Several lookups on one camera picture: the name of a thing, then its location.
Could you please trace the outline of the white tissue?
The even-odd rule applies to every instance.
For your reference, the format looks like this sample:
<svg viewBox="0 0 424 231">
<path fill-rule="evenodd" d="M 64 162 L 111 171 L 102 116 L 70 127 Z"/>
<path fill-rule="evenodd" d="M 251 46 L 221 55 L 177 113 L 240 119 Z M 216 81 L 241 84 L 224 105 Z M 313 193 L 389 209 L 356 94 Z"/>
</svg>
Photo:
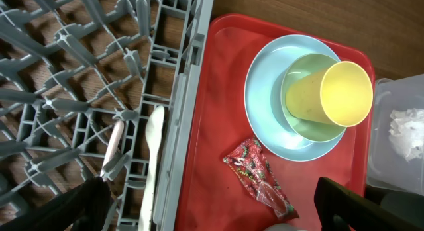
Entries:
<svg viewBox="0 0 424 231">
<path fill-rule="evenodd" d="M 423 109 L 393 110 L 389 141 L 406 162 L 423 157 Z"/>
</svg>

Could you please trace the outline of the white plastic spoon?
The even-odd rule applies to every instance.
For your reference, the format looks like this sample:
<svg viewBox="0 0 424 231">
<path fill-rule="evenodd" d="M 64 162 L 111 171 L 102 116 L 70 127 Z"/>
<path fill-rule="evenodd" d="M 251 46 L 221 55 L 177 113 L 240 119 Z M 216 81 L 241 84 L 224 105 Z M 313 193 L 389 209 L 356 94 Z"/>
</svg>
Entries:
<svg viewBox="0 0 424 231">
<path fill-rule="evenodd" d="M 151 226 L 158 152 L 162 141 L 164 113 L 164 107 L 162 105 L 157 106 L 150 115 L 145 128 L 146 142 L 149 149 L 149 163 L 146 185 L 140 208 L 138 231 L 149 231 Z"/>
</svg>

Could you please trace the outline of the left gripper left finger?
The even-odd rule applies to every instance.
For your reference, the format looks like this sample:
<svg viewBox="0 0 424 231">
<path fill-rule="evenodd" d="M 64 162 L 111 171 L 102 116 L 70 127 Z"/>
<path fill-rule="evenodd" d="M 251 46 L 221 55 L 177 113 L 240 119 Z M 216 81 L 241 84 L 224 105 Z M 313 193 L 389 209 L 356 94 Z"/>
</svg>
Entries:
<svg viewBox="0 0 424 231">
<path fill-rule="evenodd" d="M 101 231 L 111 202 L 111 190 L 101 177 L 93 177 L 33 211 L 6 224 L 4 231 Z"/>
</svg>

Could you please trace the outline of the white plastic fork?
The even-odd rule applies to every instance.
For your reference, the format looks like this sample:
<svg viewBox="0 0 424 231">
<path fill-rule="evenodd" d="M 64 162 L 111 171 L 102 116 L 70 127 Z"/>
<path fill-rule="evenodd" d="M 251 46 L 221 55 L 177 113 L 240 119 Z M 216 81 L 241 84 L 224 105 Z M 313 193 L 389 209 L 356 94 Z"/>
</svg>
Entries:
<svg viewBox="0 0 424 231">
<path fill-rule="evenodd" d="M 125 124 L 121 120 L 118 120 L 113 127 L 113 131 L 111 133 L 111 137 L 107 146 L 105 158 L 103 160 L 103 165 L 102 165 L 102 169 L 100 173 L 100 176 L 102 177 L 104 181 L 106 181 L 107 179 L 105 178 L 105 172 L 103 168 L 107 165 L 107 163 L 110 161 L 110 159 L 114 156 L 115 152 L 117 151 L 119 140 L 121 139 L 124 127 L 125 127 Z"/>
</svg>

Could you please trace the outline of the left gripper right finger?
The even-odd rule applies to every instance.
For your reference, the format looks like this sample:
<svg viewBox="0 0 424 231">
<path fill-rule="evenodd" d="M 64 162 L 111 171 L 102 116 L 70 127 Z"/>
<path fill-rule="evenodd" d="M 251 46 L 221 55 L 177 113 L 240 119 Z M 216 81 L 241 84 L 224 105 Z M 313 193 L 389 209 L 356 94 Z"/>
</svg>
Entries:
<svg viewBox="0 0 424 231">
<path fill-rule="evenodd" d="M 423 196 L 367 187 L 361 197 L 321 177 L 314 195 L 322 230 L 423 230 Z"/>
</svg>

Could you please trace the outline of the red snack wrapper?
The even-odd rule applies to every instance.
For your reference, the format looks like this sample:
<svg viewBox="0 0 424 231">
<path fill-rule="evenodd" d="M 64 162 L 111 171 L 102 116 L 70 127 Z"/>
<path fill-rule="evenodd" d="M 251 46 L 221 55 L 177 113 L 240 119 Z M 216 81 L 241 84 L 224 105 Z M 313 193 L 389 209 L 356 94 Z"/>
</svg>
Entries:
<svg viewBox="0 0 424 231">
<path fill-rule="evenodd" d="M 256 137 L 243 141 L 223 158 L 242 185 L 258 202 L 272 208 L 283 222 L 299 217 L 275 178 Z"/>
</svg>

